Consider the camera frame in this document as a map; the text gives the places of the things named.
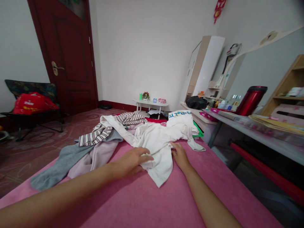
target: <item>mirror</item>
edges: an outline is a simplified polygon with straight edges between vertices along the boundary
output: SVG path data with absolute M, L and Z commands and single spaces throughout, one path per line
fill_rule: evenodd
M 250 86 L 267 86 L 259 105 L 265 105 L 298 55 L 304 54 L 304 28 L 276 33 L 269 44 L 264 38 L 259 45 L 233 59 L 221 97 L 245 96 Z

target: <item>door lock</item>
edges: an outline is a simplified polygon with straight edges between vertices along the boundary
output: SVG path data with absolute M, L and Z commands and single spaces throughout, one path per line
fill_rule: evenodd
M 53 67 L 53 72 L 54 74 L 57 76 L 58 75 L 58 69 L 62 69 L 64 70 L 63 67 L 57 67 L 56 63 L 54 61 L 52 61 L 52 67 Z

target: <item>green clothing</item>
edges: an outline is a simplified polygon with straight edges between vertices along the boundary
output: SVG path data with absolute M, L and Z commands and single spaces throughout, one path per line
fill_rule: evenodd
M 193 136 L 193 138 L 195 137 L 203 137 L 204 136 L 204 133 L 202 132 L 202 130 L 198 127 L 198 125 L 193 121 L 193 124 L 197 127 L 197 129 L 199 130 L 199 134 L 198 135 L 195 135 Z

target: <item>forearm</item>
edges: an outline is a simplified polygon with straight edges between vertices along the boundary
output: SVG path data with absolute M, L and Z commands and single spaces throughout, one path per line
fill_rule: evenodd
M 44 227 L 115 179 L 112 163 L 0 210 L 0 227 Z
M 206 227 L 242 227 L 192 166 L 183 172 Z

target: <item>chair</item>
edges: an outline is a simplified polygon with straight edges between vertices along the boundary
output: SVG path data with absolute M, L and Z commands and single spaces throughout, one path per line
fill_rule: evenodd
M 56 85 L 53 83 L 23 82 L 23 81 L 14 81 L 14 80 L 7 80 L 7 79 L 4 81 L 5 81 L 8 89 L 15 96 L 16 99 L 22 93 L 38 92 L 43 96 L 49 97 L 52 100 L 52 102 L 54 102 L 58 107 L 60 107 L 60 105 L 56 102 L 57 101 L 57 99 L 56 99 L 57 98 L 56 97 L 57 89 L 56 89 Z M 59 121 L 59 123 L 60 123 L 61 130 L 56 130 L 56 129 L 53 129 L 53 128 L 50 128 L 47 126 L 43 126 L 40 124 L 41 122 L 43 122 L 43 120 L 45 120 L 45 118 L 47 117 L 47 114 L 51 113 L 51 112 L 57 112 L 58 117 L 59 117 L 59 119 L 57 121 Z M 54 130 L 57 132 L 63 132 L 62 124 L 64 123 L 64 120 L 62 118 L 60 109 L 48 110 L 46 112 L 36 113 L 36 114 L 32 114 L 32 115 L 14 114 L 13 110 L 10 112 L 2 112 L 0 114 L 11 118 L 15 123 L 18 124 L 19 132 L 18 132 L 18 139 L 16 140 L 17 142 L 22 141 L 32 130 L 34 130 L 34 128 L 36 126 L 41 126 L 41 127 L 44 127 L 44 128 L 50 129 L 50 130 Z M 38 117 L 44 117 L 44 119 L 42 119 L 36 123 L 32 123 L 31 121 L 28 121 L 30 118 L 33 119 L 33 116 L 37 117 L 37 119 L 39 119 Z M 25 135 L 22 136 L 21 126 L 22 126 L 22 124 L 24 124 L 24 123 L 28 124 L 29 122 L 31 122 L 31 126 L 30 126 L 29 130 L 25 133 Z

